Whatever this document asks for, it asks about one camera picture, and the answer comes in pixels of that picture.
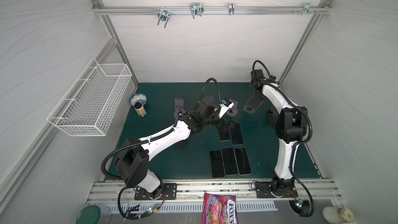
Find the landscape phone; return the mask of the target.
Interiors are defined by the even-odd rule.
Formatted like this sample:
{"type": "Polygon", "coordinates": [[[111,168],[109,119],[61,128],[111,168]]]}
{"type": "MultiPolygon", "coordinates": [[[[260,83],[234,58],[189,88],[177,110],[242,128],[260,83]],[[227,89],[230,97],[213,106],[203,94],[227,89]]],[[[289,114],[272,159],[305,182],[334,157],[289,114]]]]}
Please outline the landscape phone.
{"type": "Polygon", "coordinates": [[[221,142],[227,142],[231,140],[231,133],[230,130],[222,132],[222,131],[218,131],[218,135],[219,135],[219,139],[221,142]]]}
{"type": "Polygon", "coordinates": [[[211,150],[209,152],[211,176],[213,178],[225,177],[222,152],[221,150],[211,150]]]}

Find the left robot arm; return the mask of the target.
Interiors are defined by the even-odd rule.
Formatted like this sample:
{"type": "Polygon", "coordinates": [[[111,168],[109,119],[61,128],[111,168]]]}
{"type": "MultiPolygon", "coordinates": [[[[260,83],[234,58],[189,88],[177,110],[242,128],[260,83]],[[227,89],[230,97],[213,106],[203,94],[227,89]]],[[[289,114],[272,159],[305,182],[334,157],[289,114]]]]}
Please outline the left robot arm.
{"type": "Polygon", "coordinates": [[[217,99],[217,102],[211,102],[200,94],[197,105],[185,113],[178,113],[168,128],[140,139],[130,136],[122,147],[103,159],[102,173],[123,180],[127,188],[143,188],[151,199],[158,199],[163,195],[164,183],[149,170],[149,162],[156,155],[177,143],[185,143],[205,126],[214,125],[219,131],[226,132],[235,125],[223,118],[234,102],[227,97],[217,96],[217,99]]]}

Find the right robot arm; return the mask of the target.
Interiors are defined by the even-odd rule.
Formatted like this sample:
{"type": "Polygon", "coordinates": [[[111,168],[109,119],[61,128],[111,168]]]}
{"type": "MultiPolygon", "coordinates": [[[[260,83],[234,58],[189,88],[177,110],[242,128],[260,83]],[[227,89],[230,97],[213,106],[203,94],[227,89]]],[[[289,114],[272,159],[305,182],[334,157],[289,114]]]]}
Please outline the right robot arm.
{"type": "Polygon", "coordinates": [[[258,198],[291,197],[291,209],[300,217],[311,217],[315,210],[313,197],[309,195],[308,200],[303,200],[297,195],[295,184],[304,186],[304,183],[294,173],[298,147],[308,143],[313,136],[308,110],[297,106],[285,95],[266,66],[263,69],[252,68],[250,75],[250,85],[256,94],[272,104],[272,109],[267,114],[267,123],[275,127],[279,139],[273,178],[270,182],[253,181],[251,188],[256,191],[258,198]]]}

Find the white-edged phone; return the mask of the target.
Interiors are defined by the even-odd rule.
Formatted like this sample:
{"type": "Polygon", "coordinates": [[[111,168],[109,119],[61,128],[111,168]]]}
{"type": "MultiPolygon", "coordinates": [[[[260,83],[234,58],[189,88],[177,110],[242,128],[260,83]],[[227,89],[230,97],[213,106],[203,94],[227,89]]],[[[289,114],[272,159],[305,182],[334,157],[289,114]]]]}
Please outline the white-edged phone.
{"type": "Polygon", "coordinates": [[[244,147],[237,147],[234,148],[234,153],[239,175],[251,175],[252,169],[247,149],[244,147]]]}

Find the purple phone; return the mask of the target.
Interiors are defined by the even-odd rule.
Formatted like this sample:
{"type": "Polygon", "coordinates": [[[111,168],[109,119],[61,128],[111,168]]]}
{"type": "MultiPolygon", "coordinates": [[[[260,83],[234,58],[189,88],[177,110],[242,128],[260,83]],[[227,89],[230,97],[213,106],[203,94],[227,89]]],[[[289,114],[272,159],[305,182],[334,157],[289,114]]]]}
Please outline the purple phone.
{"type": "Polygon", "coordinates": [[[227,176],[237,175],[238,168],[233,148],[223,148],[221,150],[224,164],[224,172],[227,176]]]}

